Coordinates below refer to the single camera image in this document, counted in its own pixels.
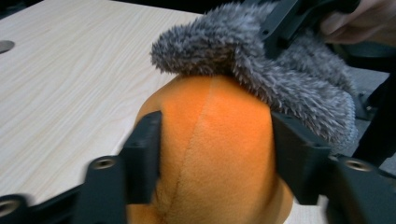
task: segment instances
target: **wood grain surface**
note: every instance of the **wood grain surface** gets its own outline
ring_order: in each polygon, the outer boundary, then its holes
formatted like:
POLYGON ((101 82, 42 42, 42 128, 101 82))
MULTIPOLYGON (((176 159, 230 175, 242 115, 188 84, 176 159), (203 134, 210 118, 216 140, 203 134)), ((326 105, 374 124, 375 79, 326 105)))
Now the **wood grain surface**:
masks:
MULTIPOLYGON (((199 15, 106 0, 46 0, 0 20, 0 195, 41 203, 116 155, 144 101, 173 78, 150 63, 160 33, 199 15)), ((287 223, 323 223, 295 205, 287 223)))

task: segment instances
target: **human hand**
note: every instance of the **human hand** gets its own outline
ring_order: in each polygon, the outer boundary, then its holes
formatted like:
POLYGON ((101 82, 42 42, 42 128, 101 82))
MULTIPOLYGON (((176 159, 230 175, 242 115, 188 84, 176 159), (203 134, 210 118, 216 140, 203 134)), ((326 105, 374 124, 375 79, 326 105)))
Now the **human hand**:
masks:
POLYGON ((396 1, 361 0, 351 14, 333 12, 324 18, 320 31, 330 43, 369 40, 396 47, 396 1))

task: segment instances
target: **light wood tabletop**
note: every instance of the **light wood tabletop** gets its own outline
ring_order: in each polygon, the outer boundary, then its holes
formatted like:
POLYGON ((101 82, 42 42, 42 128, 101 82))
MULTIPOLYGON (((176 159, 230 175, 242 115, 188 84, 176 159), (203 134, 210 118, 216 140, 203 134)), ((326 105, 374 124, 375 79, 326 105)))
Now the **light wood tabletop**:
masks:
MULTIPOLYGON (((174 76, 150 63, 160 33, 198 14, 107 0, 45 0, 0 20, 0 196, 41 203, 118 154, 145 100, 174 76)), ((287 223, 325 223, 295 204, 287 223)))

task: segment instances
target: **orange plush toy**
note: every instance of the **orange plush toy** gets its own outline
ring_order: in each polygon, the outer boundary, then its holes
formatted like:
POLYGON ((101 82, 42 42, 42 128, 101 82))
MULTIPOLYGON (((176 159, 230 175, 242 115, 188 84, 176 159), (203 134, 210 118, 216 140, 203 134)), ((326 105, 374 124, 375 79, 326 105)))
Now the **orange plush toy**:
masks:
POLYGON ((274 4, 219 7, 162 34, 151 52, 178 76, 142 105, 163 113, 161 177, 133 223, 283 223, 292 195, 276 173, 271 110, 293 115, 335 150, 353 142, 347 68, 309 31, 278 61, 258 32, 274 4))

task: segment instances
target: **gray fur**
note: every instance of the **gray fur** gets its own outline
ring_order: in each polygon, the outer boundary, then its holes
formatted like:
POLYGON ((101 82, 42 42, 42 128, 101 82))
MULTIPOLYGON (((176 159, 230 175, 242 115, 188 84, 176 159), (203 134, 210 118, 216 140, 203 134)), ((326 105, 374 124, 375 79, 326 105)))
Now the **gray fur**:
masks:
POLYGON ((267 59, 260 23, 275 5, 227 4, 175 26, 153 44, 151 61, 180 76, 235 76, 271 109, 301 120, 333 152, 350 147, 357 130, 347 66, 309 30, 275 61, 267 59))

